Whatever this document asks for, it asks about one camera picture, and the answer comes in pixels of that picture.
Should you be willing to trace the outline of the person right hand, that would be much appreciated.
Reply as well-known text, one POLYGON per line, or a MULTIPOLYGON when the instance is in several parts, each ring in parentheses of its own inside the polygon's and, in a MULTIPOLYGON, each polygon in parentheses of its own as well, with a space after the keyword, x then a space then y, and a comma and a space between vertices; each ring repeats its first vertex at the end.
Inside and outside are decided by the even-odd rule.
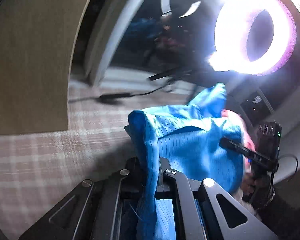
POLYGON ((255 191, 255 180, 252 172, 246 172, 240 186, 243 194, 249 195, 255 191))

